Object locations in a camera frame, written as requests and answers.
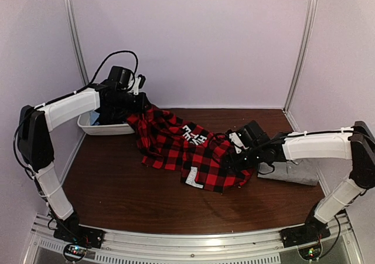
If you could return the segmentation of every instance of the white bin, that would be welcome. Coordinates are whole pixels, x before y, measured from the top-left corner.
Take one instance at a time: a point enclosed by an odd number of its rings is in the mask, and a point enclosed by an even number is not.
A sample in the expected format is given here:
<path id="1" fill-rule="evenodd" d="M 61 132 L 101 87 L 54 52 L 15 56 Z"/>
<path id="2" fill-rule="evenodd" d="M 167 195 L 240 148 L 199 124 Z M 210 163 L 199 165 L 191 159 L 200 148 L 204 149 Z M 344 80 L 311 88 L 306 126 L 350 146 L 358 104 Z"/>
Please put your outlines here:
<path id="1" fill-rule="evenodd" d="M 81 114 L 78 117 L 78 126 L 88 135 L 107 136 L 107 135 L 124 135 L 132 134 L 134 130 L 129 124 L 113 124 L 113 125 L 90 125 L 90 112 Z"/>

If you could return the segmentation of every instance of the white label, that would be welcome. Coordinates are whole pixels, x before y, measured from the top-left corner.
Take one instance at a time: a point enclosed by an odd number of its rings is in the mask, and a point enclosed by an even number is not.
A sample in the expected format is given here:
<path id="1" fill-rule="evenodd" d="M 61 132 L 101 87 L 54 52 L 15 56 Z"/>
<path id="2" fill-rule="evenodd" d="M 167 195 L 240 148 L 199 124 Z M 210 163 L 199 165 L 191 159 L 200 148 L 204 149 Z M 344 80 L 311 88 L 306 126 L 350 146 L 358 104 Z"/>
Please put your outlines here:
<path id="1" fill-rule="evenodd" d="M 187 185 L 203 189 L 203 185 L 195 183 L 195 177 L 197 177 L 198 168 L 197 167 L 191 167 L 189 176 L 187 176 L 186 182 Z"/>

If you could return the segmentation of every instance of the brown wooden surface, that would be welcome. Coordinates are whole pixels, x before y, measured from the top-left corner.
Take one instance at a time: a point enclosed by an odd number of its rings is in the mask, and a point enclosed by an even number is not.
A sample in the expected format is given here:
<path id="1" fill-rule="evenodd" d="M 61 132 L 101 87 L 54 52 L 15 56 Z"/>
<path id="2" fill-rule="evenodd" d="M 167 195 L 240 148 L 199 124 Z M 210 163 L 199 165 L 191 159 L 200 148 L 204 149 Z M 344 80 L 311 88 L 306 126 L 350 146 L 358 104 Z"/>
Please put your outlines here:
<path id="1" fill-rule="evenodd" d="M 273 136 L 291 127 L 280 110 L 173 109 L 213 132 L 250 120 Z M 81 223 L 147 233 L 244 232 L 302 223 L 320 186 L 257 178 L 223 195 L 179 182 L 180 173 L 141 164 L 135 136 L 86 136 L 64 183 Z"/>

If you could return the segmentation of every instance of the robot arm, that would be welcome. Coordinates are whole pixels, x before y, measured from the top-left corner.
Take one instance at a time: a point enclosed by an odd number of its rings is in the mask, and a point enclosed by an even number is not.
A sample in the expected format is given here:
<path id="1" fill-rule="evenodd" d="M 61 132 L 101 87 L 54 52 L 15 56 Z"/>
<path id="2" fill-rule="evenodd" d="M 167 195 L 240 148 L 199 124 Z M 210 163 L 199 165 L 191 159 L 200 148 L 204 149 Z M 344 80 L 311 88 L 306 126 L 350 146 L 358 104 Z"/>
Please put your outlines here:
<path id="1" fill-rule="evenodd" d="M 234 171 L 259 163 L 272 166 L 276 161 L 302 158 L 353 161 L 349 176 L 312 208 L 304 225 L 281 231 L 285 247 L 314 242 L 318 235 L 329 236 L 326 224 L 359 195 L 375 187 L 375 139 L 362 121 L 340 130 L 280 133 L 273 139 L 252 121 L 238 131 L 230 132 L 229 137 L 236 146 L 236 153 L 228 155 L 227 163 Z"/>
<path id="2" fill-rule="evenodd" d="M 103 232 L 79 226 L 79 216 L 65 196 L 54 169 L 54 150 L 49 133 L 89 111 L 99 110 L 100 119 L 105 122 L 111 121 L 111 116 L 116 117 L 116 108 L 143 111 L 149 104 L 145 93 L 139 92 L 144 82 L 142 75 L 131 80 L 128 69 L 113 67 L 102 84 L 92 84 L 80 93 L 39 108 L 22 108 L 18 150 L 32 172 L 40 196 L 57 221 L 56 238 L 76 242 L 84 235 L 90 239 L 92 247 L 99 248 Z"/>

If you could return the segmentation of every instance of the plaid shirt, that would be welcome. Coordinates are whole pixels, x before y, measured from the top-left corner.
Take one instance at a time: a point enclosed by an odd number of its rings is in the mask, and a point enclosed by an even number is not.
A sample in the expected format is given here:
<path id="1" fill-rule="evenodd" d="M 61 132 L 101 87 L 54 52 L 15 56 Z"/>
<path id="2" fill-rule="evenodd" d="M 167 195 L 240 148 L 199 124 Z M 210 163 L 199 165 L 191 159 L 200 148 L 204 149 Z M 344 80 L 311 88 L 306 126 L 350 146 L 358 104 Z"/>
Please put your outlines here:
<path id="1" fill-rule="evenodd" d="M 137 134 L 142 163 L 180 171 L 183 183 L 223 192 L 244 185 L 254 171 L 230 172 L 222 163 L 226 154 L 235 152 L 228 139 L 154 105 L 142 114 L 130 115 L 127 122 Z"/>

